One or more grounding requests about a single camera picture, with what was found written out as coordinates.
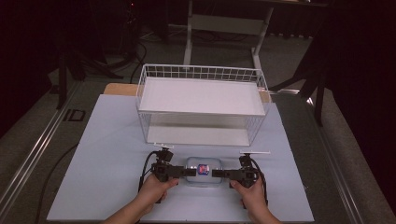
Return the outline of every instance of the gray carpet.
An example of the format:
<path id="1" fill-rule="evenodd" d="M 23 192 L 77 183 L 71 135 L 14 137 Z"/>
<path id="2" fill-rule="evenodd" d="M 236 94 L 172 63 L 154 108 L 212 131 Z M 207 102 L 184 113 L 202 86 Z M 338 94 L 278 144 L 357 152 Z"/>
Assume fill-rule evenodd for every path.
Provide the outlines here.
<path id="1" fill-rule="evenodd" d="M 141 40 L 147 48 L 145 63 L 183 63 L 185 34 L 177 33 L 179 30 L 175 30 L 167 44 L 158 41 L 158 38 L 153 35 Z M 252 67 L 249 48 L 255 45 L 256 37 L 249 36 L 242 41 L 216 43 L 207 42 L 207 38 L 206 35 L 195 34 L 191 64 Z M 269 86 L 292 76 L 309 43 L 310 39 L 303 38 L 284 39 L 269 36 L 265 39 L 260 56 L 262 70 Z M 140 56 L 145 53 L 142 46 L 139 46 L 138 51 Z M 67 108 L 86 111 L 84 120 L 60 123 L 19 197 L 9 210 L 4 223 L 35 223 L 40 192 L 50 169 L 67 149 L 79 141 L 96 99 L 103 92 L 106 84 L 129 82 L 135 67 L 136 63 L 133 63 L 117 71 L 117 74 L 125 76 L 122 80 L 109 79 L 89 69 L 90 73 L 86 80 L 76 84 L 78 86 L 76 93 Z M 134 82 L 140 74 L 139 70 L 134 76 Z M 298 90 L 301 84 L 296 83 L 290 88 Z M 56 97 L 51 94 L 44 95 L 0 140 L 0 190 L 2 192 L 55 113 Z M 356 200 L 362 223 L 396 223 L 395 216 L 375 183 L 360 153 L 359 146 L 333 101 L 331 93 L 329 91 L 325 93 L 323 128 L 319 128 L 312 120 L 312 108 L 298 96 L 279 93 L 274 95 L 274 100 L 279 108 L 290 146 L 306 186 L 306 194 L 315 223 L 359 223 L 348 217 L 345 204 L 340 197 L 340 189 L 337 188 L 333 179 L 328 149 L 335 157 L 337 167 L 339 166 Z M 59 163 L 49 180 L 39 223 L 48 223 L 45 220 L 47 213 L 72 156 L 73 151 Z"/>

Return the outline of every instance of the human hand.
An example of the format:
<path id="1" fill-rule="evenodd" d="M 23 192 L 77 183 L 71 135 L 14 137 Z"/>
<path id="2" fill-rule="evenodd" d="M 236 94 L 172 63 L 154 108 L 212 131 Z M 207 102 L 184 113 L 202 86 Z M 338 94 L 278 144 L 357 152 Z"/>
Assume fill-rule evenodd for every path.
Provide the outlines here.
<path id="1" fill-rule="evenodd" d="M 177 184 L 178 179 L 170 179 L 167 182 L 161 182 L 154 174 L 150 174 L 134 199 L 146 207 L 143 215 L 149 213 L 153 205 L 159 199 L 164 200 L 167 195 L 167 190 Z"/>
<path id="2" fill-rule="evenodd" d="M 136 223 L 143 215 L 149 213 L 153 205 L 160 199 L 165 199 L 167 190 L 177 185 L 178 179 L 161 182 L 154 174 L 146 178 L 136 197 L 123 206 L 102 224 L 130 224 Z"/>
<path id="3" fill-rule="evenodd" d="M 230 180 L 231 186 L 242 196 L 242 203 L 247 208 L 247 214 L 254 223 L 280 223 L 272 215 L 265 203 L 262 178 L 259 176 L 256 183 L 250 188 L 243 187 L 238 181 Z"/>

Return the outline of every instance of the wire rack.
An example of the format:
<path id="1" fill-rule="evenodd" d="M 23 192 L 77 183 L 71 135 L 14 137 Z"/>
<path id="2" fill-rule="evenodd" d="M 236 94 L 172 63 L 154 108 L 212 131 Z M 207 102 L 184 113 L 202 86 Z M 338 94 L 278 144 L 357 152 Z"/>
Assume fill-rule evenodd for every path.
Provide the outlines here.
<path id="1" fill-rule="evenodd" d="M 145 94 L 145 85 L 148 78 L 184 78 L 184 79 L 200 79 L 200 80 L 212 80 L 212 81 L 230 81 L 240 83 L 254 83 L 257 87 L 257 93 L 261 98 L 262 109 L 264 111 L 263 116 L 245 116 L 243 117 L 243 125 L 246 130 L 248 145 L 250 145 L 258 130 L 262 126 L 262 123 L 269 111 L 271 97 L 265 82 L 262 70 L 251 69 L 251 68 L 237 68 L 237 67 L 219 67 L 219 66 L 194 66 L 194 65 L 169 65 L 169 64 L 145 64 L 142 69 L 142 73 L 137 88 L 137 101 L 136 107 L 139 112 L 139 117 L 142 124 L 143 133 L 146 140 L 148 140 L 150 125 L 152 125 L 152 113 L 143 112 L 140 110 L 142 98 Z M 206 115 L 183 113 L 183 114 L 171 114 L 161 113 L 163 119 L 171 120 L 182 120 L 183 126 L 188 125 L 189 120 L 200 117 L 204 118 Z M 221 115 L 208 115 L 216 116 L 216 119 L 221 119 Z M 227 120 L 235 118 L 233 123 L 241 123 L 240 116 L 228 116 Z M 164 142 L 166 144 L 174 144 L 175 142 Z"/>

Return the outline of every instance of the metal leg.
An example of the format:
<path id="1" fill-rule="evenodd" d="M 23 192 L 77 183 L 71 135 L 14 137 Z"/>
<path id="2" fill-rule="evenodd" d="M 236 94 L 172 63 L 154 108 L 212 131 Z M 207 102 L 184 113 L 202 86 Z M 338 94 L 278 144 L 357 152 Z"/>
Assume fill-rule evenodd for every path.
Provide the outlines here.
<path id="1" fill-rule="evenodd" d="M 251 49 L 251 56 L 253 57 L 254 68 L 262 69 L 262 64 L 259 58 L 259 52 L 262 48 L 262 42 L 264 41 L 265 34 L 267 33 L 268 25 L 270 24 L 271 16 L 274 11 L 273 7 L 268 8 L 267 14 L 265 16 L 265 20 L 262 23 L 262 29 L 259 34 L 259 43 L 257 44 L 256 48 Z"/>
<path id="2" fill-rule="evenodd" d="M 277 85 L 275 85 L 273 87 L 268 88 L 268 90 L 269 91 L 280 91 L 280 90 L 288 87 L 289 85 L 294 84 L 294 83 L 296 83 L 296 82 L 298 82 L 298 81 L 300 81 L 302 79 L 304 79 L 304 77 L 292 77 L 292 78 L 289 78 L 286 81 L 283 81 L 280 84 L 277 84 Z"/>
<path id="3" fill-rule="evenodd" d="M 59 56 L 59 101 L 56 109 L 61 109 L 64 106 L 67 98 L 67 68 L 66 57 L 64 52 Z"/>
<path id="4" fill-rule="evenodd" d="M 321 111 L 323 107 L 323 96 L 324 96 L 324 88 L 326 84 L 326 75 L 328 73 L 328 67 L 325 67 L 320 74 L 320 80 L 318 82 L 318 90 L 317 90 L 317 101 L 315 104 L 315 119 L 320 127 L 323 127 L 323 123 L 321 121 Z"/>
<path id="5" fill-rule="evenodd" d="M 189 1 L 189 17 L 187 19 L 187 44 L 186 44 L 186 50 L 184 51 L 184 65 L 190 65 L 191 64 L 191 49 L 192 49 L 192 43 L 191 43 L 191 33 L 192 33 L 192 25 L 191 25 L 191 20 L 192 20 L 192 0 Z"/>
<path id="6" fill-rule="evenodd" d="M 73 56 L 77 57 L 78 59 L 80 59 L 81 61 L 84 61 L 85 63 L 87 63 L 89 66 L 93 67 L 94 69 L 96 69 L 98 72 L 104 74 L 107 77 L 111 77 L 111 78 L 119 78 L 122 79 L 122 76 L 116 75 L 114 73 L 112 73 L 110 70 L 107 70 L 106 68 L 104 68 L 102 65 L 100 65 L 99 63 L 97 63 L 94 60 L 89 59 L 87 56 L 85 56 L 83 53 L 79 52 L 76 49 L 72 50 Z"/>

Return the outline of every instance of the aluminum rail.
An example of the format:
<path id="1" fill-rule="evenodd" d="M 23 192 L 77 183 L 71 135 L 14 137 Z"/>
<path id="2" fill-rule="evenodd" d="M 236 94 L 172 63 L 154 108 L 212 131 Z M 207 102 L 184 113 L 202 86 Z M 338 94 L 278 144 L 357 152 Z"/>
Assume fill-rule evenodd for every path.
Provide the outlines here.
<path id="1" fill-rule="evenodd" d="M 313 106 L 314 103 L 312 102 L 311 98 L 309 98 L 305 107 L 307 113 L 312 115 Z M 310 118 L 310 121 L 313 123 L 315 129 L 317 129 L 320 140 L 324 145 L 326 162 L 329 165 L 330 172 L 332 173 L 332 178 L 334 180 L 335 186 L 338 189 L 338 192 L 340 193 L 341 200 L 343 201 L 350 222 L 352 224 L 364 224 L 363 218 L 361 216 L 361 212 L 358 206 L 356 205 L 352 191 L 350 190 L 349 185 L 337 162 L 337 159 L 335 158 L 335 155 L 332 151 L 332 147 L 329 143 L 326 133 L 322 128 L 319 128 L 318 123 L 315 120 L 314 116 L 308 116 L 308 117 Z"/>
<path id="2" fill-rule="evenodd" d="M 6 219 L 8 211 L 20 194 L 21 189 L 23 188 L 30 174 L 35 169 L 35 166 L 37 165 L 44 151 L 46 150 L 52 136 L 58 129 L 58 126 L 61 123 L 64 114 L 66 113 L 67 106 L 69 105 L 71 99 L 75 95 L 80 85 L 81 82 L 75 82 L 72 85 L 68 94 L 67 101 L 65 102 L 63 107 L 57 110 L 52 116 L 46 129 L 35 142 L 35 145 L 31 149 L 29 155 L 21 164 L 21 166 L 9 182 L 5 192 L 0 198 L 0 223 L 3 223 Z"/>

